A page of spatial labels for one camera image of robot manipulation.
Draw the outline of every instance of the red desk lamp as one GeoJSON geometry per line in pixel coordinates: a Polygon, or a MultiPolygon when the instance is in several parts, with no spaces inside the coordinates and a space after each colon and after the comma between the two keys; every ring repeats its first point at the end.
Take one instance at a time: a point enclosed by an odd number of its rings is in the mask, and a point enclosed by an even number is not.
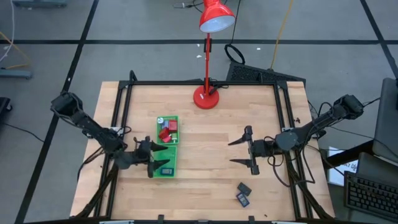
{"type": "Polygon", "coordinates": [[[199,86],[193,93],[193,101],[199,108],[211,109],[217,105],[220,96],[217,90],[211,95],[209,94],[213,89],[212,86],[209,86],[210,33],[221,31],[234,24],[235,16],[220,0],[204,0],[203,3],[205,10],[200,18],[200,30],[207,33],[206,78],[205,86],[199,86]]]}

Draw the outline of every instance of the yellow cable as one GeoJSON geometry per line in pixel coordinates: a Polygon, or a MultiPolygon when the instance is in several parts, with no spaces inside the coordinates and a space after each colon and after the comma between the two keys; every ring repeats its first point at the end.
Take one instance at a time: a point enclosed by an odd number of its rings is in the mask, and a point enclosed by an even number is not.
{"type": "Polygon", "coordinates": [[[13,65],[13,66],[7,67],[6,69],[21,68],[21,67],[29,66],[29,65],[31,64],[30,58],[29,58],[19,47],[17,47],[15,44],[13,44],[13,43],[11,42],[11,40],[9,40],[9,39],[6,37],[6,35],[4,35],[2,32],[0,32],[0,35],[1,35],[6,41],[8,41],[13,47],[15,47],[15,49],[17,49],[17,50],[19,51],[19,53],[21,53],[21,54],[25,57],[25,59],[28,61],[28,63],[26,63],[26,64],[23,64],[23,65],[13,65]]]}
{"type": "Polygon", "coordinates": [[[275,61],[275,58],[276,58],[276,53],[278,52],[279,40],[280,40],[280,37],[282,37],[283,29],[285,29],[285,24],[286,24],[287,16],[289,15],[290,10],[292,9],[292,5],[293,5],[293,0],[290,0],[289,9],[288,9],[287,12],[286,12],[284,21],[282,22],[282,26],[281,26],[280,29],[279,29],[278,38],[276,39],[276,44],[275,44],[275,49],[274,49],[274,56],[273,56],[272,62],[271,62],[271,69],[272,69],[272,67],[274,66],[274,61],[275,61]]]}

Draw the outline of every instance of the black floor stripe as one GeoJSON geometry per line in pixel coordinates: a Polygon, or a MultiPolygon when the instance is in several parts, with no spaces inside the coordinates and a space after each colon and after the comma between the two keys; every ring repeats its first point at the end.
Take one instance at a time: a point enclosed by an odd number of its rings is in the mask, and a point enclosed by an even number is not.
{"type": "MultiPolygon", "coordinates": [[[[81,35],[79,45],[76,49],[76,53],[72,60],[72,64],[70,65],[68,76],[65,80],[65,84],[62,88],[62,91],[68,91],[68,89],[70,87],[70,82],[72,81],[73,74],[75,73],[76,66],[79,62],[81,51],[84,46],[84,41],[87,38],[87,34],[90,29],[91,22],[93,21],[98,2],[99,2],[99,0],[93,1],[93,5],[91,6],[90,13],[88,14],[85,28],[83,29],[83,33],[81,35]]],[[[29,184],[27,186],[27,190],[25,192],[24,199],[22,200],[21,206],[19,207],[19,211],[18,211],[16,220],[15,220],[15,223],[23,223],[25,220],[26,214],[29,209],[30,202],[32,201],[33,194],[35,192],[37,183],[39,181],[40,173],[44,166],[45,158],[47,157],[47,153],[49,152],[52,138],[54,136],[55,129],[57,128],[57,124],[58,124],[58,117],[56,117],[54,115],[52,117],[49,130],[47,131],[47,135],[45,137],[42,149],[40,151],[39,159],[36,162],[32,177],[30,178],[29,184]]]]}
{"type": "Polygon", "coordinates": [[[371,12],[368,4],[366,3],[366,1],[365,0],[361,0],[361,4],[362,4],[363,9],[365,10],[365,13],[366,13],[368,19],[369,19],[369,22],[372,25],[373,31],[376,34],[377,39],[380,41],[380,46],[383,49],[384,55],[387,58],[387,61],[388,61],[389,65],[390,65],[390,67],[391,67],[391,70],[392,70],[394,76],[396,78],[398,78],[398,67],[397,67],[395,59],[393,58],[393,56],[391,55],[390,50],[388,49],[388,46],[386,44],[387,42],[384,40],[383,35],[381,34],[380,29],[377,26],[376,21],[374,20],[372,12],[371,12]]]}
{"type": "MultiPolygon", "coordinates": [[[[204,39],[187,40],[84,40],[83,44],[117,44],[117,45],[146,45],[146,44],[202,44],[204,39]]],[[[213,44],[229,44],[231,40],[213,39],[213,44]]],[[[373,45],[380,44],[380,40],[280,40],[279,44],[297,45],[373,45]]],[[[81,40],[15,40],[15,44],[80,44],[81,40]]],[[[276,40],[235,39],[234,44],[275,44],[276,40]]],[[[385,44],[397,45],[398,40],[384,40],[385,44]]]]}

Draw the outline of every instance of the white paper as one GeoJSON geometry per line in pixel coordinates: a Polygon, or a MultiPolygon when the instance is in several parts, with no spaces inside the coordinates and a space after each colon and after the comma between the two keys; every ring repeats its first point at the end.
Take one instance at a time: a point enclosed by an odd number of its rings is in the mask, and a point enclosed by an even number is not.
{"type": "MultiPolygon", "coordinates": [[[[335,154],[344,151],[344,150],[334,151],[336,150],[336,148],[334,147],[329,147],[329,149],[332,149],[332,151],[329,151],[329,156],[333,156],[335,154]]],[[[340,170],[342,173],[344,173],[344,171],[356,172],[357,165],[358,165],[358,160],[340,165],[336,168],[340,170]]],[[[329,173],[329,178],[328,178],[329,183],[344,186],[344,177],[339,172],[337,172],[337,170],[332,168],[328,170],[328,173],[329,173]]]]}

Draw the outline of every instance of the white cable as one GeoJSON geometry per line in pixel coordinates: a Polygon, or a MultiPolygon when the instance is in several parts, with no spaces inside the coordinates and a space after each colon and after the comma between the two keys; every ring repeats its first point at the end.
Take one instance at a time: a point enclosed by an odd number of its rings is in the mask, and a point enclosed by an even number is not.
{"type": "Polygon", "coordinates": [[[11,15],[12,15],[12,35],[11,35],[11,44],[8,47],[6,53],[0,58],[0,62],[7,56],[8,52],[10,52],[12,45],[14,44],[14,33],[15,33],[15,16],[14,16],[14,4],[12,3],[12,0],[10,0],[11,3],[11,15]]]}

